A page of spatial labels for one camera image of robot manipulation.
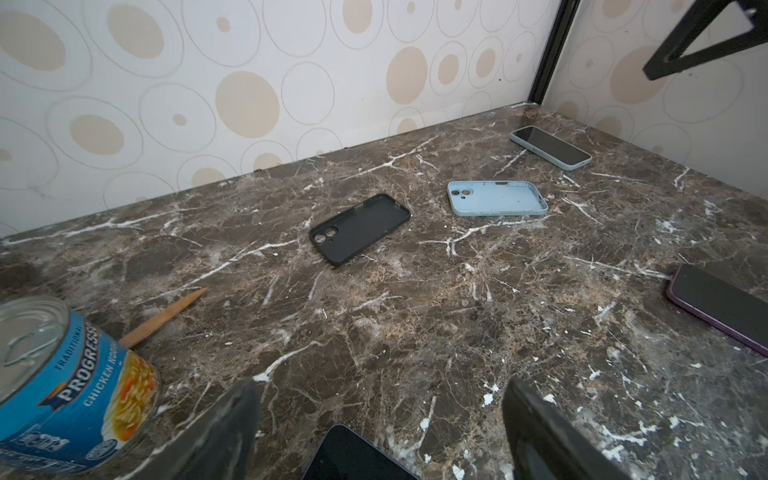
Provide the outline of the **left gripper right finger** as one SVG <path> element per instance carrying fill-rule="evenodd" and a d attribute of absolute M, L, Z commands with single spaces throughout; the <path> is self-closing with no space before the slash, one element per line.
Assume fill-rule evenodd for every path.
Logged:
<path fill-rule="evenodd" d="M 520 379 L 506 386 L 502 417 L 516 479 L 628 477 Z"/>

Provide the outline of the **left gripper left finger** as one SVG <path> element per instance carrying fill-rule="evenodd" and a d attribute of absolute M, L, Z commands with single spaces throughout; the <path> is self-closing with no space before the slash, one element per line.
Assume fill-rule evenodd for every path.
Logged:
<path fill-rule="evenodd" d="M 236 383 L 172 441 L 152 453 L 127 479 L 243 479 L 261 418 L 250 379 Z"/>

